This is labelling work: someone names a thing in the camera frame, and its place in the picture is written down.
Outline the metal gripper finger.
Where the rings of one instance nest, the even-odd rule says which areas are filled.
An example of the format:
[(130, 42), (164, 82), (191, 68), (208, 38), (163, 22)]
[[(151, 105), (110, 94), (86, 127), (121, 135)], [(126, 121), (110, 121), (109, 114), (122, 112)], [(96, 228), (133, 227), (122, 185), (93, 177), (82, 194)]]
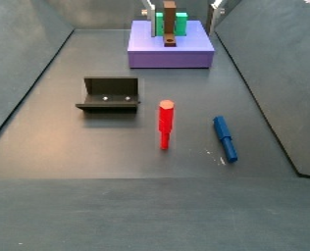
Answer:
[(156, 37), (156, 5), (152, 0), (141, 0), (144, 4), (143, 15), (148, 17), (152, 22), (152, 37)]
[(209, 4), (208, 22), (207, 22), (208, 34), (214, 33), (218, 24), (218, 19), (224, 14), (224, 3), (226, 0), (215, 0)]

